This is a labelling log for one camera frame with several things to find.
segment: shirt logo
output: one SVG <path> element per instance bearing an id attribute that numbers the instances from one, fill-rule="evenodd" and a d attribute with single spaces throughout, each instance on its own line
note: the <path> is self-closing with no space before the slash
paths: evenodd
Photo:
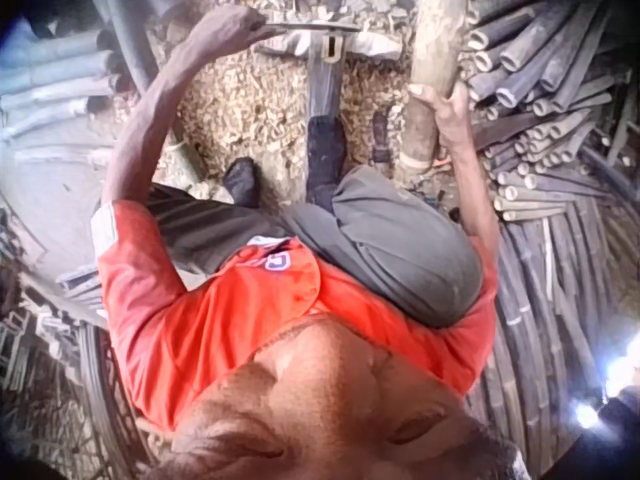
<path id="1" fill-rule="evenodd" d="M 264 263 L 264 268 L 270 272 L 283 272 L 291 266 L 289 252 L 278 252 L 269 255 Z"/>

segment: man's right hand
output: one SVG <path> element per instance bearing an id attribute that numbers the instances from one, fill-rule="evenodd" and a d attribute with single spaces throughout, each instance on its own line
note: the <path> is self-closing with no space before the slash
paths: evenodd
<path id="1" fill-rule="evenodd" d="M 475 152 L 469 117 L 469 90 L 464 82 L 456 83 L 449 99 L 428 85 L 409 85 L 409 93 L 435 112 L 440 145 L 449 151 L 452 158 L 465 158 L 466 153 Z"/>
<path id="2" fill-rule="evenodd" d="M 282 33 L 280 29 L 265 26 L 265 21 L 253 8 L 223 5 L 202 17 L 185 43 L 204 65 Z"/>

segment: man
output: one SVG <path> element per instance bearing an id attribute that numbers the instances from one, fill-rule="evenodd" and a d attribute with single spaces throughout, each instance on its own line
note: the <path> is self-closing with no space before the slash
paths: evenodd
<path id="1" fill-rule="evenodd" d="M 366 167 L 338 185 L 344 133 L 331 118 L 309 124 L 308 196 L 324 208 L 274 219 L 165 190 L 149 197 L 193 76 L 275 33 L 245 7 L 201 20 L 132 115 L 92 221 L 125 385 L 172 433 L 173 454 L 150 478 L 510 472 L 514 448 L 461 401 L 493 343 L 498 248 L 462 85 L 450 100 L 410 89 L 436 112 L 470 237 Z M 251 181 L 231 180 L 246 180 L 248 164 L 226 179 L 247 205 Z M 212 278 L 187 291 L 171 260 Z"/>

